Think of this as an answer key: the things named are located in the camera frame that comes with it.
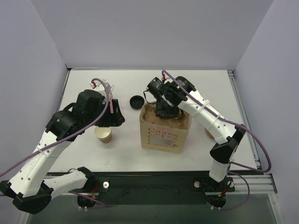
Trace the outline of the pink and cream paper bag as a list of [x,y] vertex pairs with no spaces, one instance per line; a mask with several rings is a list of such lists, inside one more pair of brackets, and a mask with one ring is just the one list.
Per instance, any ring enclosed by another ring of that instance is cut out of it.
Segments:
[[154,105],[144,104],[139,116],[142,148],[182,153],[191,120],[190,115],[185,112],[180,113],[177,119],[161,119],[156,116]]

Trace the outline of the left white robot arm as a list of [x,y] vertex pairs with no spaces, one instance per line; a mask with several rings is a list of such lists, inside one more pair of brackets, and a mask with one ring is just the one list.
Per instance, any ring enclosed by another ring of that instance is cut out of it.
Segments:
[[3,195],[29,214],[41,212],[52,199],[72,190],[91,191],[95,174],[85,167],[53,179],[45,179],[60,154],[90,126],[118,127],[125,122],[117,99],[107,100],[98,91],[84,90],[77,101],[53,114],[39,144],[19,172],[0,183]]

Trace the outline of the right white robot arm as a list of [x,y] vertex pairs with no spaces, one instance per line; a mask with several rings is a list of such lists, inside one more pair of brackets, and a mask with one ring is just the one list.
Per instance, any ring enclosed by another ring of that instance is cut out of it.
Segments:
[[216,144],[210,150],[213,163],[207,184],[212,190],[221,188],[245,131],[224,122],[224,117],[182,76],[172,82],[163,82],[156,77],[147,85],[146,90],[159,102],[191,115],[212,135]]

